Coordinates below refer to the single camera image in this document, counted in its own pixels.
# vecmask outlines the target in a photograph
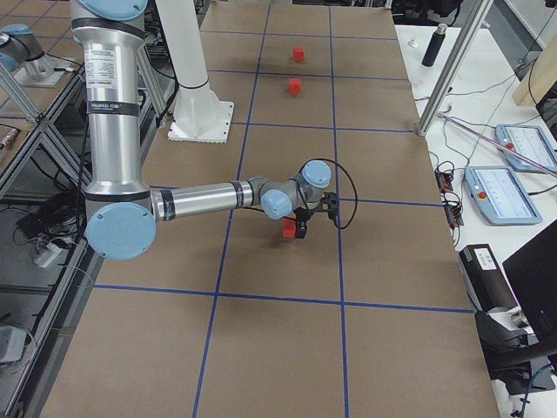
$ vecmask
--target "red block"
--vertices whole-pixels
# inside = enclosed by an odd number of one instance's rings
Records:
[[[302,92],[302,82],[299,78],[290,78],[288,80],[288,91],[294,96]]]
[[[294,61],[301,63],[304,61],[305,51],[301,46],[294,47]]]
[[[282,219],[282,236],[285,238],[296,238],[296,221],[292,219]]]

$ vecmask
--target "black box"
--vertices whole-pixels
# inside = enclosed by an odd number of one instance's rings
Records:
[[[516,299],[488,244],[466,246],[459,253],[467,276],[470,297],[484,312],[506,312],[517,307]]]

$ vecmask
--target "gray robot arm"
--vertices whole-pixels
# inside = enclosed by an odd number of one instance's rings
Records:
[[[25,24],[9,24],[0,29],[0,63],[8,71],[23,64],[29,76],[37,81],[54,72],[48,56]]]
[[[324,210],[323,203],[332,172],[319,160],[283,183],[255,178],[152,191],[142,181],[137,53],[144,44],[146,4],[71,0],[71,27],[84,46],[93,174],[84,196],[92,248],[105,258],[128,260],[149,248],[158,220],[247,206],[261,205],[271,219],[301,210],[300,225],[314,212],[334,216],[335,207]],[[194,11],[188,19],[184,24],[197,28]]]

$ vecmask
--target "blue joint cap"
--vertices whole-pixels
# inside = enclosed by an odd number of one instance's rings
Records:
[[[323,161],[313,159],[304,166],[302,175],[313,187],[325,189],[331,184],[331,168]]]
[[[277,220],[292,212],[292,202],[286,193],[271,189],[261,196],[261,206],[269,218]]]
[[[14,58],[10,57],[9,55],[0,54],[0,63],[8,70],[9,72],[17,70],[19,68],[19,63]]]
[[[31,35],[33,32],[26,24],[8,24],[0,29],[8,35]]]
[[[155,218],[137,203],[103,206],[87,223],[91,247],[106,259],[130,260],[143,254],[155,239]]]
[[[109,20],[125,22],[140,16],[148,0],[78,0],[88,11]]]

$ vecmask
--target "black monitor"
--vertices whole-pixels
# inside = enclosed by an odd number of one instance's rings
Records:
[[[514,295],[557,365],[557,221],[503,262]]]
[[[483,312],[476,313],[476,326],[491,378],[504,381],[509,394],[523,394],[548,360],[557,366],[557,221],[504,261],[503,268],[535,335],[508,330]],[[545,370],[533,391],[554,388]]]

